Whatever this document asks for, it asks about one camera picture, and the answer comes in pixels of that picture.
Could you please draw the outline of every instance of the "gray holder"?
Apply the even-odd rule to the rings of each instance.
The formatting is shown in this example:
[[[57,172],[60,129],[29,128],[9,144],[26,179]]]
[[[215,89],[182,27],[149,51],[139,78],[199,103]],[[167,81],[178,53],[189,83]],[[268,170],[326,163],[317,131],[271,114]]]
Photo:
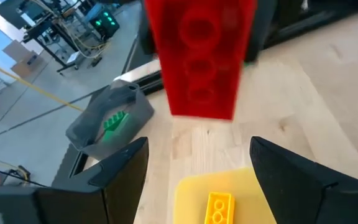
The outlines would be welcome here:
[[[126,112],[127,119],[108,141],[102,141],[103,122],[118,111]],[[115,80],[68,127],[66,136],[77,150],[102,160],[130,143],[153,114],[138,85]]]

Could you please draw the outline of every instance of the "red lego brick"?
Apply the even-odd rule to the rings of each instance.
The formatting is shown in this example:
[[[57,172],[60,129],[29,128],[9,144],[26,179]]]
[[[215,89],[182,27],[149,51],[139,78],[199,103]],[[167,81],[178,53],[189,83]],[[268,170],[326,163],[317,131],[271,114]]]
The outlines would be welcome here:
[[[232,119],[255,0],[146,0],[174,115]]]

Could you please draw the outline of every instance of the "wooden surface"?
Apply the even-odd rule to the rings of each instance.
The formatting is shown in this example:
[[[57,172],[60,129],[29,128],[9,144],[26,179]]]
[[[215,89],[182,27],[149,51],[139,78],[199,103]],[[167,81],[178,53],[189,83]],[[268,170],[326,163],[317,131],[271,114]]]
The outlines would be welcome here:
[[[173,118],[165,91],[149,100],[156,111],[138,134],[149,137],[150,158],[135,223],[171,223],[186,176],[251,166],[251,136],[358,178],[358,15],[263,51],[243,71],[233,122]]]

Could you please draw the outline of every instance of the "yellow lego brick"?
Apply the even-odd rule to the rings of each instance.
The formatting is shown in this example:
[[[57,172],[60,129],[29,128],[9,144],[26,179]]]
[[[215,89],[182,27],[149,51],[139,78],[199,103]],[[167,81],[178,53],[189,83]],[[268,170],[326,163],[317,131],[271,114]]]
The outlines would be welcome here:
[[[205,224],[233,224],[234,197],[227,193],[210,192]]]

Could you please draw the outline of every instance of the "cardboard box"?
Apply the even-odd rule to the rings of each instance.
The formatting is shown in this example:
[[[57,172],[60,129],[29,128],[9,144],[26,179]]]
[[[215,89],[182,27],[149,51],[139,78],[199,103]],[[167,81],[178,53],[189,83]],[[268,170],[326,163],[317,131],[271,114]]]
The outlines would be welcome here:
[[[42,64],[43,58],[34,51],[27,54],[20,62],[17,62],[11,70],[21,78],[30,76]]]
[[[28,56],[31,51],[27,50],[19,41],[13,40],[8,46],[2,50],[10,56],[15,62],[20,62],[24,57]]]

